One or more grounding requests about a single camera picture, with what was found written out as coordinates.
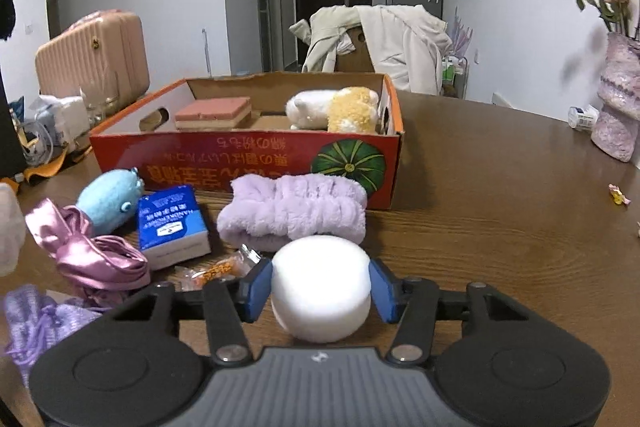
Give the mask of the white round sponge puff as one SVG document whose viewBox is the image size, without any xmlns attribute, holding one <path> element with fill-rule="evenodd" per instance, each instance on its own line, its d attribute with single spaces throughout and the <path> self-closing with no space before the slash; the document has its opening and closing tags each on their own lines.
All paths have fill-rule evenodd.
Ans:
<svg viewBox="0 0 640 427">
<path fill-rule="evenodd" d="M 308 343 L 335 343 L 367 320 L 370 257 L 341 237 L 296 239 L 272 259 L 271 308 L 282 329 Z"/>
</svg>

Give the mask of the lavender fluffy headband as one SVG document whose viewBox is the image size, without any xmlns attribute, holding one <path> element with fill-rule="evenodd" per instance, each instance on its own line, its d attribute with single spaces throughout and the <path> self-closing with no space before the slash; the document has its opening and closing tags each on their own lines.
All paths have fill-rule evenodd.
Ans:
<svg viewBox="0 0 640 427">
<path fill-rule="evenodd" d="M 231 183 L 232 201 L 220 210 L 220 239 L 235 248 L 260 253 L 314 235 L 362 243 L 366 236 L 368 195 L 356 181 L 309 173 L 269 179 L 258 174 Z"/>
</svg>

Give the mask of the blue tissue pack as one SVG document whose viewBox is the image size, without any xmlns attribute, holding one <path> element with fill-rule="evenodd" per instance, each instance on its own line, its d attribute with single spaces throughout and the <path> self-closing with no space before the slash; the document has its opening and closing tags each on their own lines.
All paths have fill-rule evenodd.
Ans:
<svg viewBox="0 0 640 427">
<path fill-rule="evenodd" d="M 208 228 L 191 185 L 141 197 L 138 232 L 139 249 L 152 272 L 210 253 Z"/>
</svg>

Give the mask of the pink satin scrunchie bow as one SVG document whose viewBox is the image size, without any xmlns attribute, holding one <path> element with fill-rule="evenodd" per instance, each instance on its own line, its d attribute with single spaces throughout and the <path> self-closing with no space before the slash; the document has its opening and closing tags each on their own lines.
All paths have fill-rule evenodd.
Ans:
<svg viewBox="0 0 640 427">
<path fill-rule="evenodd" d="M 43 199 L 25 222 L 62 277 L 93 306 L 118 305 L 151 283 L 148 259 L 120 236 L 96 235 L 89 217 L 75 206 L 60 208 Z"/>
</svg>

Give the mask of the light blue plush toy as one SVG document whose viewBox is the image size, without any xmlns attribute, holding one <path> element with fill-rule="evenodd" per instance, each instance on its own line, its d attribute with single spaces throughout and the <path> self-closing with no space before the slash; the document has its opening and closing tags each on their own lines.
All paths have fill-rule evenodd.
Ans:
<svg viewBox="0 0 640 427">
<path fill-rule="evenodd" d="M 112 234 L 134 217 L 143 192 L 137 168 L 113 169 L 82 190 L 76 207 L 89 218 L 94 234 Z"/>
</svg>

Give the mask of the yellow white plush toy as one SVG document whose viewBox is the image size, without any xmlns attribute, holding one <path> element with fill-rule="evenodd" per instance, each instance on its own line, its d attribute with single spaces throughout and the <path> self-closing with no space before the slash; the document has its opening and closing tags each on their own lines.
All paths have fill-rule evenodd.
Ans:
<svg viewBox="0 0 640 427">
<path fill-rule="evenodd" d="M 375 134 L 378 103 L 378 94 L 365 87 L 307 90 L 286 102 L 285 115 L 292 130 Z"/>
</svg>

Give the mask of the purple knit pouch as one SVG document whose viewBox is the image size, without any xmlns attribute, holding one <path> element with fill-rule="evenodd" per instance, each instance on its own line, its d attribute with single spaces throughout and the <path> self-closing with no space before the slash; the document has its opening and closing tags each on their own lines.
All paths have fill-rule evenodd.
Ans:
<svg viewBox="0 0 640 427">
<path fill-rule="evenodd" d="M 26 388 L 29 374 L 44 352 L 102 315 L 101 309 L 87 307 L 79 298 L 58 303 L 34 285 L 9 291 L 3 298 L 3 312 L 9 326 L 6 355 L 21 373 Z"/>
</svg>

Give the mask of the small snack packet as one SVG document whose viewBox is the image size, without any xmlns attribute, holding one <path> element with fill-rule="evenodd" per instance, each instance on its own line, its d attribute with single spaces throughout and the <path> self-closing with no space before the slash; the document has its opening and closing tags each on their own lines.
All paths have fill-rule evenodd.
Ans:
<svg viewBox="0 0 640 427">
<path fill-rule="evenodd" d="M 242 245 L 234 254 L 216 261 L 206 261 L 196 268 L 177 267 L 172 281 L 179 291 L 199 291 L 211 281 L 242 279 L 260 260 L 262 255 L 258 251 Z"/>
</svg>

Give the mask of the red cardboard pumpkin box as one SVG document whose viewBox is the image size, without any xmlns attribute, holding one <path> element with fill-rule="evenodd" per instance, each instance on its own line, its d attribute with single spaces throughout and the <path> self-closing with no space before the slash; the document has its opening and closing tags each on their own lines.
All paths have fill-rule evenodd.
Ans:
<svg viewBox="0 0 640 427">
<path fill-rule="evenodd" d="M 380 97 L 378 132 L 294 130 L 284 109 L 299 92 L 367 87 Z M 247 96 L 253 113 L 236 129 L 183 131 L 175 115 L 198 100 Z M 100 168 L 136 168 L 151 191 L 179 184 L 228 192 L 244 174 L 277 179 L 318 172 L 360 183 L 369 206 L 392 205 L 404 123 L 392 80 L 378 74 L 268 72 L 248 77 L 181 79 L 99 124 L 90 142 Z"/>
</svg>

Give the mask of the pink sponge block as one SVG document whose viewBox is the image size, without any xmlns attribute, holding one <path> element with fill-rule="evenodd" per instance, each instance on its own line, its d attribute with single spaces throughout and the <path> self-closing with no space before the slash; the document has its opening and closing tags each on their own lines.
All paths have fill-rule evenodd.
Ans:
<svg viewBox="0 0 640 427">
<path fill-rule="evenodd" d="M 179 130 L 210 131 L 232 129 L 252 113 L 248 96 L 237 98 L 203 98 L 175 113 Z"/>
</svg>

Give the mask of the wooden chair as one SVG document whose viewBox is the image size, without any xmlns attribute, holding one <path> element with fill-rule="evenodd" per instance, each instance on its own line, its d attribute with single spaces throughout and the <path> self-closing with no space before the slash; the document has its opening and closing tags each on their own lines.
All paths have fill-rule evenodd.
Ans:
<svg viewBox="0 0 640 427">
<path fill-rule="evenodd" d="M 362 27 L 350 28 L 347 35 L 354 49 L 347 54 L 337 55 L 335 72 L 374 72 Z"/>
</svg>

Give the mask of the orange resistance band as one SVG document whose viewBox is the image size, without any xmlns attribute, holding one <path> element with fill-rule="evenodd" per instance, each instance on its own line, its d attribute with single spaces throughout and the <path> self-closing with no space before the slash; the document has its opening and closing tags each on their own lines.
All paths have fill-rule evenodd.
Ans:
<svg viewBox="0 0 640 427">
<path fill-rule="evenodd" d="M 77 165 L 78 162 L 83 161 L 91 152 L 91 145 L 80 148 L 79 150 L 73 150 L 73 152 L 65 147 L 57 158 L 52 159 L 47 162 L 47 164 L 38 167 L 27 167 L 23 172 L 17 173 L 15 176 L 12 176 L 12 178 L 5 176 L 1 179 L 1 182 L 8 184 L 9 187 L 12 188 L 12 191 L 17 194 L 22 185 L 33 186 L 42 180 L 51 179 L 52 176 L 56 176 L 61 170 Z"/>
</svg>

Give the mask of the clear glass cup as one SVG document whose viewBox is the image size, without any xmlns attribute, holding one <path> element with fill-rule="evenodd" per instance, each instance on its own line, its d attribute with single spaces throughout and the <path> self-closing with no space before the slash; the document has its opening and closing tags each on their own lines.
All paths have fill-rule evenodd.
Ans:
<svg viewBox="0 0 640 427">
<path fill-rule="evenodd" d="M 115 115 L 119 109 L 119 84 L 116 72 L 104 72 L 80 87 L 91 128 Z"/>
</svg>

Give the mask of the cream jacket on chair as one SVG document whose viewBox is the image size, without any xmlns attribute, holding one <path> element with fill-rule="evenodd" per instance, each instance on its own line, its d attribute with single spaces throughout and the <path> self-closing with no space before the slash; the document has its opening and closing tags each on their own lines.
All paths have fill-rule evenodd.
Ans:
<svg viewBox="0 0 640 427">
<path fill-rule="evenodd" d="M 452 50 L 447 23 L 423 5 L 334 5 L 290 27 L 308 46 L 303 72 L 334 72 L 337 57 L 355 51 L 347 33 L 361 28 L 373 70 L 396 89 L 439 95 L 442 59 Z"/>
</svg>

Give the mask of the yellow candy wrapper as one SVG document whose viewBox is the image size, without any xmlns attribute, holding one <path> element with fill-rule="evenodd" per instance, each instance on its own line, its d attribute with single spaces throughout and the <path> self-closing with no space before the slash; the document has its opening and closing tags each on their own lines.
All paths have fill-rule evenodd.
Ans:
<svg viewBox="0 0 640 427">
<path fill-rule="evenodd" d="M 610 192 L 613 202 L 617 206 L 625 206 L 628 207 L 631 203 L 631 200 L 623 193 L 623 191 L 614 184 L 610 184 L 608 186 L 608 191 Z"/>
</svg>

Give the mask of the small white bottle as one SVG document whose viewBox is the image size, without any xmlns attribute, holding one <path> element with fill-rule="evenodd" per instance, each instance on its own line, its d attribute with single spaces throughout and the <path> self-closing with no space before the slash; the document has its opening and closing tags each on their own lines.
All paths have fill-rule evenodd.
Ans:
<svg viewBox="0 0 640 427">
<path fill-rule="evenodd" d="M 586 108 L 570 106 L 567 112 L 567 124 L 579 132 L 591 132 L 596 125 L 600 112 L 588 105 Z"/>
</svg>

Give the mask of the black paper bag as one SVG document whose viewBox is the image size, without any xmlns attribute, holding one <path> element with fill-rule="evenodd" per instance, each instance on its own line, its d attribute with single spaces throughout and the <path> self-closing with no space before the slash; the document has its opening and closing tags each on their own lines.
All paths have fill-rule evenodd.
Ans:
<svg viewBox="0 0 640 427">
<path fill-rule="evenodd" d="M 15 27 L 13 0 L 0 0 L 0 38 L 8 40 Z M 26 168 L 26 160 L 18 139 L 4 84 L 0 83 L 0 174 L 2 178 L 13 178 Z"/>
</svg>

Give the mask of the pink hard suitcase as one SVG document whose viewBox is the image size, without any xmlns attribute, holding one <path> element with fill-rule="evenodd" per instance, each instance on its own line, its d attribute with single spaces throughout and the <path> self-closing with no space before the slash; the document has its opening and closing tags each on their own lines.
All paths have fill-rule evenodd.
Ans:
<svg viewBox="0 0 640 427">
<path fill-rule="evenodd" d="M 150 87 L 140 17 L 121 10 L 94 12 L 73 23 L 40 46 L 35 66 L 40 92 L 57 98 L 81 96 L 84 83 L 108 70 L 117 75 L 119 109 Z"/>
</svg>

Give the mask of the pink flower vase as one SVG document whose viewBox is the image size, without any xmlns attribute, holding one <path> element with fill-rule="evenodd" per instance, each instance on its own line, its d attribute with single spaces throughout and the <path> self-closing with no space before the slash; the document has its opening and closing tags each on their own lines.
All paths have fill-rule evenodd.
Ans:
<svg viewBox="0 0 640 427">
<path fill-rule="evenodd" d="M 603 102 L 591 141 L 608 156 L 631 161 L 639 135 L 639 43 L 608 34 L 597 95 Z"/>
</svg>

